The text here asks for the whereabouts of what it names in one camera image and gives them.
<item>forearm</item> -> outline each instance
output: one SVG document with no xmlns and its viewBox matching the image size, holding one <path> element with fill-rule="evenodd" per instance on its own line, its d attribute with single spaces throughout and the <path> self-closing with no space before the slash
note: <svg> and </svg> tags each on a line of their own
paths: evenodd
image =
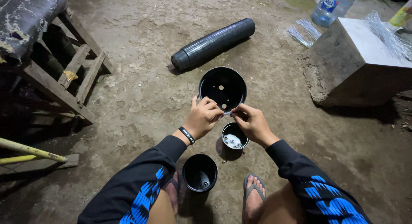
<svg viewBox="0 0 412 224">
<path fill-rule="evenodd" d="M 147 218 L 160 188 L 175 172 L 175 162 L 187 145 L 178 137 L 162 142 L 116 173 L 80 214 L 78 223 L 119 223 Z"/>
<path fill-rule="evenodd" d="M 289 180 L 297 198 L 314 223 L 371 223 L 358 202 L 339 188 L 328 175 L 284 140 L 266 148 L 279 167 L 280 177 Z"/>
</svg>

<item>dirt floor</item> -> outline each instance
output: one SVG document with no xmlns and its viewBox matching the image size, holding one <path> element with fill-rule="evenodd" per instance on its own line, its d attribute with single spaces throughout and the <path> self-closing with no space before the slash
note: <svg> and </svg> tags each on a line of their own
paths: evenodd
<svg viewBox="0 0 412 224">
<path fill-rule="evenodd" d="M 37 146 L 60 155 L 80 153 L 76 168 L 3 183 L 0 223 L 75 223 L 86 204 L 118 170 L 183 123 L 202 75 L 216 66 L 238 71 L 246 81 L 246 104 L 261 109 L 271 130 L 307 155 L 362 205 L 374 223 L 412 223 L 412 95 L 368 109 L 317 107 L 297 56 L 305 47 L 286 34 L 309 18 L 315 0 L 68 0 L 75 14 L 116 67 L 101 77 L 88 101 L 96 124 L 71 132 L 68 122 L 43 130 L 54 138 Z M 358 0 L 346 17 L 375 9 L 388 20 L 399 5 Z M 250 17 L 250 40 L 203 66 L 174 75 L 170 56 L 199 37 Z M 132 69 L 129 64 L 136 64 Z M 245 154 L 222 148 L 224 117 L 178 161 L 205 153 L 218 164 L 215 187 L 203 206 L 180 191 L 178 223 L 241 223 L 243 179 L 255 173 L 267 193 L 286 184 L 265 151 L 250 143 Z"/>
</svg>

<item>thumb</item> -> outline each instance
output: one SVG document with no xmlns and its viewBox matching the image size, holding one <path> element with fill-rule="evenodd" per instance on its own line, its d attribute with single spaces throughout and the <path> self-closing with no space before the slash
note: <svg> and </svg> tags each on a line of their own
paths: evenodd
<svg viewBox="0 0 412 224">
<path fill-rule="evenodd" d="M 231 117 L 233 117 L 234 121 L 239 125 L 241 128 L 245 128 L 247 125 L 247 122 L 243 121 L 242 118 L 237 114 L 237 113 L 232 113 L 230 114 Z"/>
</svg>

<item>yellow pipe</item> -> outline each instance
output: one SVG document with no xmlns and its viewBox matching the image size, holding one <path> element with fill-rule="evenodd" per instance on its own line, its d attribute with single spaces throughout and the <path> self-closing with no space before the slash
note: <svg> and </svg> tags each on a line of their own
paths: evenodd
<svg viewBox="0 0 412 224">
<path fill-rule="evenodd" d="M 0 165 L 6 164 L 13 164 L 18 162 L 26 162 L 32 161 L 37 156 L 35 155 L 27 155 L 27 156 L 17 156 L 17 157 L 9 157 L 9 158 L 0 158 Z"/>
<path fill-rule="evenodd" d="M 19 151 L 19 152 L 25 152 L 25 153 L 29 153 L 35 156 L 39 156 L 41 158 L 45 158 L 45 159 L 49 159 L 49 160 L 53 160 L 53 161 L 58 161 L 58 162 L 67 162 L 67 158 L 63 157 L 63 156 L 59 156 L 53 153 L 49 153 L 37 148 L 32 148 L 30 146 L 24 145 L 24 144 L 19 144 L 10 140 L 6 140 L 3 138 L 0 138 L 0 147 L 2 148 L 7 148 L 10 150 L 14 150 L 14 151 Z"/>
</svg>

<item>flip-flop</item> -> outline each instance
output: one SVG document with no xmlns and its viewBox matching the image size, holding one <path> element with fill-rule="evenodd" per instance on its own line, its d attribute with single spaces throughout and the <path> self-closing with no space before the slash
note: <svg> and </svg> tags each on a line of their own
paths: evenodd
<svg viewBox="0 0 412 224">
<path fill-rule="evenodd" d="M 176 181 L 176 180 L 173 178 L 173 176 L 172 176 L 172 178 L 162 187 L 162 189 L 164 190 L 170 183 L 172 183 L 173 186 L 174 186 L 175 189 L 176 189 L 176 192 L 177 192 L 178 195 L 179 195 L 179 189 L 180 189 L 179 172 L 178 172 L 177 170 L 176 170 L 176 172 L 178 173 L 178 181 Z"/>
<path fill-rule="evenodd" d="M 249 187 L 249 189 L 246 190 L 246 186 L 247 186 L 247 184 L 248 184 L 248 177 L 249 177 L 250 175 L 252 175 L 252 176 L 254 176 L 254 177 L 257 177 L 257 178 L 258 178 L 258 181 L 260 181 L 260 184 L 262 185 L 262 188 L 265 187 L 265 184 L 263 184 L 263 181 L 260 179 L 259 176 L 256 176 L 256 175 L 253 174 L 253 173 L 248 174 L 248 175 L 245 177 L 245 180 L 243 181 L 243 190 L 244 190 L 244 192 L 245 192 L 245 202 L 246 202 L 246 200 L 248 199 L 248 197 L 249 197 L 250 193 L 252 192 L 252 190 L 254 190 L 254 189 L 259 193 L 260 198 L 261 198 L 263 201 L 265 201 L 266 198 L 265 198 L 265 196 L 263 195 L 263 192 L 260 190 L 260 188 L 259 188 L 257 185 L 255 185 L 255 184 L 252 183 L 252 185 Z"/>
</svg>

